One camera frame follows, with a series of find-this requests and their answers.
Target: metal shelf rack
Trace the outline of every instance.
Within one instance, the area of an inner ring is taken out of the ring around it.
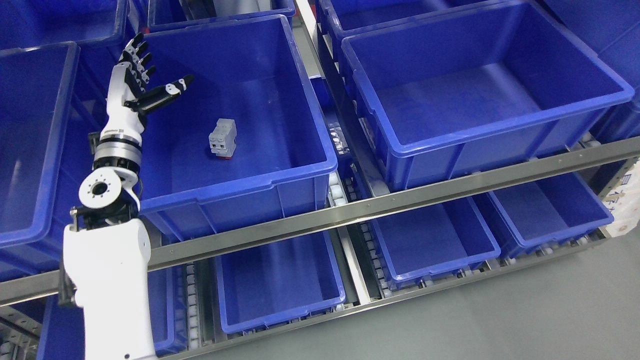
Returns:
[[[344,83],[338,75],[337,69],[332,65],[330,46],[327,44],[327,39],[319,35],[316,20],[308,1],[296,0],[296,6],[298,7],[300,19],[305,29],[309,45],[317,56],[316,62],[321,71],[321,75],[327,80],[333,100],[338,107],[339,118],[342,121],[342,130],[349,142],[349,148],[355,159],[356,170],[365,181],[367,191],[372,194],[373,197],[367,200],[351,202],[339,207],[326,208],[294,217],[158,247],[152,250],[148,269],[149,271],[158,270],[194,261],[196,261],[196,267],[200,268],[206,263],[206,261],[200,260],[303,234],[336,229],[332,231],[334,247],[336,249],[336,255],[340,258],[340,263],[342,264],[340,272],[349,290],[348,301],[344,309],[340,311],[314,316],[302,321],[291,322],[265,331],[238,337],[227,337],[222,334],[219,324],[203,324],[203,331],[201,331],[203,347],[163,357],[163,359],[204,359],[209,353],[222,348],[232,347],[265,336],[299,329],[315,323],[341,318],[376,307],[546,263],[547,261],[593,248],[606,240],[602,232],[597,231],[586,238],[580,239],[580,241],[573,241],[571,244],[554,249],[550,254],[532,254],[522,259],[519,258],[518,261],[514,263],[505,263],[498,260],[487,262],[480,271],[467,274],[460,273],[457,277],[453,276],[437,281],[431,286],[410,288],[409,290],[394,292],[392,296],[385,297],[379,288],[372,286],[372,281],[375,280],[377,283],[377,279],[371,279],[374,272],[370,269],[371,260],[367,259],[368,252],[366,245],[364,245],[364,239],[358,236],[358,234],[361,235],[359,223],[393,213],[438,204],[448,200],[467,197],[473,194],[535,181],[567,172],[597,167],[615,161],[627,160],[627,163],[630,163],[640,156],[640,136],[596,147],[567,149],[568,151],[565,153],[548,158],[390,193],[378,170],[376,160],[369,148],[358,118],[355,115],[353,103],[345,93]],[[625,166],[622,166],[619,172],[624,172],[624,167]],[[201,272],[203,274],[208,273],[208,271],[204,270]],[[206,281],[207,278],[201,277],[200,280]],[[52,295],[57,292],[57,271],[2,282],[0,283],[0,306],[9,306],[25,300]]]

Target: gray floor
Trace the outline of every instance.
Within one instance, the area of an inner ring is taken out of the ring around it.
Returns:
[[[211,359],[638,359],[640,230],[553,263]]]

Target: empty blue bin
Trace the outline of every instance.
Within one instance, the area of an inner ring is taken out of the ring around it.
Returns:
[[[500,247],[470,197],[371,220],[390,289],[477,268]]]
[[[58,268],[99,129],[74,100],[78,56],[70,42],[0,51],[0,281]]]
[[[296,14],[296,7],[293,4],[293,0],[272,0],[272,10],[187,20],[187,17],[184,15],[184,11],[182,10],[182,6],[180,5],[181,2],[181,0],[149,0],[149,30],[155,32],[182,29],[187,26],[208,24],[210,22],[241,20],[276,14],[285,15],[289,19],[289,25],[291,25],[291,19],[293,18],[293,15]]]
[[[337,159],[291,28],[282,15],[152,33],[151,85],[195,80],[145,131],[141,214],[173,240],[321,209]],[[230,160],[209,149],[234,119]]]
[[[548,7],[636,90],[591,129],[601,142],[640,135],[640,2],[637,0],[545,0]]]
[[[504,258],[580,238],[613,221],[574,173],[476,195],[474,200]]]
[[[214,262],[227,334],[265,329],[345,301],[326,231],[218,256]]]
[[[477,8],[504,0],[316,0],[323,34],[332,40],[333,60],[346,69],[342,39],[417,19]]]
[[[521,0],[354,35],[342,48],[394,191],[563,151],[634,94]]]
[[[180,266],[149,273],[151,330],[158,356],[175,354],[187,347],[189,334],[182,276]],[[84,359],[82,309],[58,307],[58,296],[49,297],[36,359]]]
[[[95,86],[106,97],[111,68],[140,26],[140,15],[129,0],[4,0],[0,14],[0,49],[64,41],[80,45],[80,71],[95,82],[83,86],[82,101],[94,100]]]

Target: circular joint cap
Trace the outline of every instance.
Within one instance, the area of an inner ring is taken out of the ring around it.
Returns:
[[[80,185],[78,197],[87,208],[100,209],[116,201],[121,191],[120,176],[115,171],[97,168]]]

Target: silver metal ring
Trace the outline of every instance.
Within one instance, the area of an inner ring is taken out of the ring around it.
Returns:
[[[107,139],[123,139],[123,140],[128,140],[132,143],[135,143],[136,145],[140,146],[140,142],[134,138],[133,136],[129,136],[129,135],[124,135],[122,133],[119,133],[118,130],[113,130],[113,134],[110,134],[109,132],[106,133],[106,136],[100,138],[100,140],[107,140]]]
[[[104,142],[98,144],[95,148],[94,161],[101,158],[123,158],[131,160],[140,166],[142,162],[142,153],[140,150],[124,142]]]

